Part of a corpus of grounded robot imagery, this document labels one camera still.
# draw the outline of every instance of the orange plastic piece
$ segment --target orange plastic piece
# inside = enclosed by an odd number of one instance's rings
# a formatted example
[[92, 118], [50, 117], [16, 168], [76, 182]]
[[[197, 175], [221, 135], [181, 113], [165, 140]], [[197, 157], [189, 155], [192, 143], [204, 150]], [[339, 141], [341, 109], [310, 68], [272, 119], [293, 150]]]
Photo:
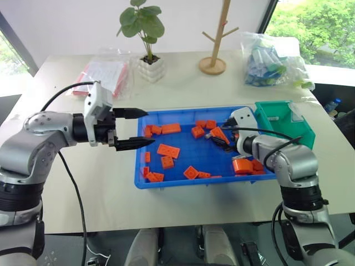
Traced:
[[199, 172], [198, 177], [199, 178], [209, 178], [209, 177], [211, 177], [211, 174], [210, 173], [206, 173], [206, 172]]
[[205, 131], [202, 129], [201, 126], [195, 126], [191, 129], [191, 133], [195, 139], [203, 137], [205, 135]]
[[181, 132], [181, 127], [179, 123], [161, 126], [162, 134], [170, 134], [170, 133], [177, 133], [177, 132]]
[[217, 126], [216, 120], [207, 120], [206, 128], [207, 129], [214, 129]]
[[147, 151], [147, 152], [144, 154], [144, 158], [145, 158], [145, 162], [150, 162], [150, 151]]
[[253, 171], [253, 175], [264, 175], [265, 172], [264, 171]]
[[161, 127], [156, 126], [156, 125], [152, 125], [150, 131], [154, 134], [160, 135], [161, 134]]
[[164, 156], [161, 158], [161, 165], [163, 166], [163, 169], [169, 169], [174, 167], [174, 161], [173, 158], [170, 156]]
[[219, 138], [223, 139], [225, 142], [227, 142], [227, 144], [230, 143], [229, 139], [226, 137], [226, 135], [224, 135], [223, 131], [221, 130], [221, 128], [219, 126], [215, 127], [210, 132], [213, 137], [219, 137]]
[[157, 178], [152, 172], [148, 173], [146, 178], [148, 178], [150, 182], [160, 182], [160, 179]]
[[157, 179], [156, 182], [162, 182], [164, 180], [164, 174], [163, 173], [153, 173], [153, 175]]
[[206, 121], [205, 120], [197, 120], [195, 123], [196, 123], [196, 126], [200, 126], [203, 129], [206, 127]]
[[233, 160], [234, 172], [239, 175], [243, 173], [253, 173], [253, 164], [248, 159]]
[[191, 165], [184, 172], [184, 176], [186, 176], [187, 179], [195, 179], [198, 175], [198, 170], [194, 169]]
[[263, 165], [258, 160], [254, 159], [254, 160], [251, 161], [251, 163], [253, 164], [253, 169], [255, 171], [263, 171], [264, 170]]
[[179, 157], [180, 149], [165, 144], [160, 144], [156, 153], [164, 156], [170, 156], [174, 159], [177, 159]]
[[146, 178], [147, 174], [149, 174], [149, 166], [143, 167], [143, 177]]
[[150, 127], [148, 127], [148, 126], [145, 127], [144, 136], [145, 137], [152, 137], [152, 133], [151, 133]]

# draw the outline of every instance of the plastic bag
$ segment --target plastic bag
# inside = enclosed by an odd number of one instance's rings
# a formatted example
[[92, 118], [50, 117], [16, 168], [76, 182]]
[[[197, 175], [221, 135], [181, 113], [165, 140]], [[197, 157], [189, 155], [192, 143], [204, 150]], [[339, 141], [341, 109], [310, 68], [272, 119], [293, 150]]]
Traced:
[[298, 39], [241, 33], [245, 83], [253, 86], [288, 84], [315, 89], [300, 56]]
[[[119, 49], [101, 49], [78, 76], [76, 82], [100, 80], [102, 87], [110, 90], [113, 97], [127, 99], [134, 87], [133, 59], [130, 52]], [[78, 86], [73, 95], [86, 96], [89, 86]]]

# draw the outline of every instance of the green bin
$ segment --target green bin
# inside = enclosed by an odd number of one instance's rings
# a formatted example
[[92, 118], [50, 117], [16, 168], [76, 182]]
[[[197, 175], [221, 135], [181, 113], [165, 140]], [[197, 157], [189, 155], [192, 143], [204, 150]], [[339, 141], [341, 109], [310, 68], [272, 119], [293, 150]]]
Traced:
[[302, 136], [300, 144], [313, 148], [316, 134], [292, 101], [259, 101], [255, 105], [255, 118], [260, 128], [284, 133], [292, 138]]

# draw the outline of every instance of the table surface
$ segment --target table surface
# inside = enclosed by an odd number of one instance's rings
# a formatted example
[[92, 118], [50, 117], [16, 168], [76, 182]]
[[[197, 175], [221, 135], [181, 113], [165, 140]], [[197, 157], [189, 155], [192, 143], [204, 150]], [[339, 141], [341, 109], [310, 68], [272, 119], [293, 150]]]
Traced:
[[[243, 83], [238, 51], [222, 51], [226, 71], [209, 76], [197, 64], [209, 53], [165, 53], [167, 73], [155, 84], [134, 77], [131, 97], [115, 107], [147, 111], [248, 105], [256, 101], [293, 100], [316, 140], [323, 197], [330, 214], [355, 211], [355, 151], [308, 90], [276, 86], [256, 88]], [[29, 114], [38, 111], [59, 89], [72, 84], [91, 55], [51, 56], [40, 68], [0, 128], [0, 144]], [[83, 112], [83, 98], [62, 95], [48, 110]], [[118, 119], [118, 136], [136, 136], [137, 121]], [[134, 185], [135, 151], [115, 152], [104, 145], [77, 144], [62, 149], [82, 195], [88, 231], [269, 221], [282, 200], [276, 180], [140, 190]], [[46, 233], [82, 231], [78, 200], [60, 160], [56, 158], [44, 186]]]

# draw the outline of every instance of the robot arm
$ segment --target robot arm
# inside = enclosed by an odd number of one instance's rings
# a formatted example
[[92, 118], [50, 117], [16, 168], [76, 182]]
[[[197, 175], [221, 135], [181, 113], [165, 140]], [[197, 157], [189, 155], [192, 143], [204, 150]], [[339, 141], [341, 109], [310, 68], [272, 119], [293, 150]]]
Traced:
[[[231, 115], [239, 127], [256, 128], [249, 108], [234, 111]], [[260, 162], [287, 140], [259, 135], [256, 131], [240, 131], [237, 149], [240, 154], [253, 156]], [[281, 187], [282, 209], [287, 218], [281, 228], [287, 253], [305, 265], [354, 265], [355, 257], [338, 249], [327, 206], [318, 185], [318, 162], [308, 147], [289, 145], [266, 160]]]
[[154, 141], [145, 137], [118, 140], [116, 118], [139, 118], [135, 108], [111, 110], [111, 94], [95, 83], [84, 115], [43, 111], [30, 116], [21, 131], [0, 147], [0, 265], [35, 265], [44, 248], [40, 217], [44, 183], [58, 151], [77, 142], [100, 142], [117, 151]]

